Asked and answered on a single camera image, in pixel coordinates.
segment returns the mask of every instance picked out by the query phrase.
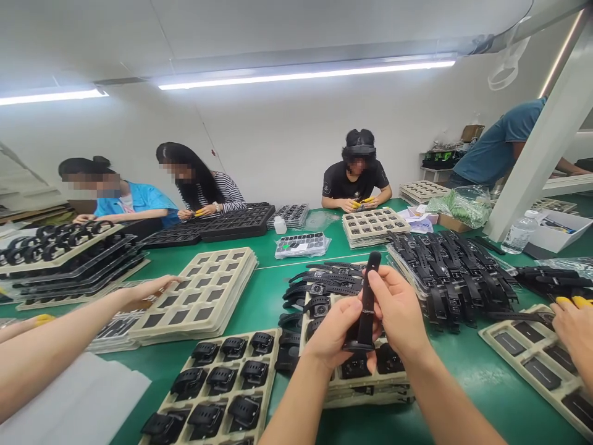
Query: plastic bottle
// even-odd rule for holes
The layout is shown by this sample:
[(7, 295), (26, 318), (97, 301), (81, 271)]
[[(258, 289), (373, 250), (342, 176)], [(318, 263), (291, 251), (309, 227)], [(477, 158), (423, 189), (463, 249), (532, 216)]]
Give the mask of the plastic bottle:
[(517, 219), (511, 229), (507, 233), (507, 237), (500, 245), (500, 248), (507, 253), (517, 255), (523, 251), (531, 234), (536, 231), (539, 226), (536, 221), (538, 213), (533, 210), (527, 210), (525, 216)]
[(284, 235), (286, 233), (286, 230), (288, 230), (286, 228), (286, 222), (284, 221), (284, 218), (280, 215), (274, 216), (274, 229), (276, 230), (276, 233), (279, 235)]

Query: hair bun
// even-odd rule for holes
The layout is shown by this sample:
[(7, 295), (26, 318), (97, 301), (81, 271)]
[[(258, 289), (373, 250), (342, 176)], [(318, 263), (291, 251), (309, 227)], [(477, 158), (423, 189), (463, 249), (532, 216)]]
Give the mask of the hair bun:
[(106, 167), (111, 166), (111, 162), (103, 156), (93, 156), (93, 161)]

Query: woman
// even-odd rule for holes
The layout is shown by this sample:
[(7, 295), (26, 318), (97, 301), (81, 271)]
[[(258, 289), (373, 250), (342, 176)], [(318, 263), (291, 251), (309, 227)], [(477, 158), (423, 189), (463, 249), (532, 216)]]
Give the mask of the woman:
[(156, 159), (175, 177), (187, 208), (177, 213), (179, 218), (215, 218), (247, 208), (235, 182), (226, 173), (211, 171), (189, 147), (176, 142), (162, 143), (156, 149)]
[[(371, 196), (377, 187), (381, 192)], [(342, 148), (342, 161), (330, 166), (323, 175), (321, 205), (341, 208), (346, 213), (377, 208), (389, 201), (391, 186), (377, 160), (375, 136), (366, 129), (351, 130)]]
[(57, 168), (64, 182), (73, 182), (75, 189), (96, 190), (95, 214), (78, 215), (75, 223), (97, 221), (136, 221), (137, 219), (160, 218), (167, 228), (177, 224), (177, 206), (153, 185), (135, 184), (121, 179), (109, 168), (111, 163), (102, 156), (93, 160), (70, 158)]

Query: ceiling light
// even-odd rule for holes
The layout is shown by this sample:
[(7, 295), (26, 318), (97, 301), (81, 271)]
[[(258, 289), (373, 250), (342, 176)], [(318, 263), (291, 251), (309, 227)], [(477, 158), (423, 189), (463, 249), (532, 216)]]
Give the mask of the ceiling light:
[(104, 91), (99, 91), (96, 88), (92, 90), (83, 91), (68, 91), (64, 93), (50, 93), (39, 95), (15, 96), (8, 98), (0, 98), (0, 105), (13, 105), (19, 103), (33, 103), (33, 102), (52, 102), (59, 100), (72, 99), (90, 99), (97, 97), (108, 97), (109, 95)]
[(336, 77), (356, 74), (372, 74), (381, 72), (407, 71), (416, 69), (443, 68), (455, 64), (455, 60), (438, 62), (404, 63), (397, 65), (375, 66), (368, 68), (342, 69), (320, 72), (303, 72), (297, 74), (267, 75), (257, 77), (222, 78), (203, 80), (201, 82), (168, 83), (159, 85), (162, 90), (188, 90), (189, 88), (219, 87), (221, 85), (239, 85), (241, 83), (278, 82), (281, 80), (299, 80), (308, 78)]

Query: white wall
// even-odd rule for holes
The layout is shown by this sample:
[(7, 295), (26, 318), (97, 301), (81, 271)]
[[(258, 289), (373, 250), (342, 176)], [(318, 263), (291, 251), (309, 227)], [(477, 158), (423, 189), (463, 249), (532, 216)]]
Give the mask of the white wall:
[(508, 88), (486, 77), (495, 55), (471, 56), (450, 69), (261, 83), (188, 91), (148, 84), (108, 89), (109, 98), (0, 107), (0, 141), (50, 184), (72, 156), (103, 155), (130, 180), (149, 182), (180, 200), (154, 151), (173, 140), (213, 169), (218, 159), (248, 201), (320, 205), (322, 175), (340, 160), (346, 133), (368, 128), (395, 193), (419, 177), (418, 153), (448, 129), (458, 137), (474, 113), (492, 125), (535, 98), (571, 20), (534, 36)]

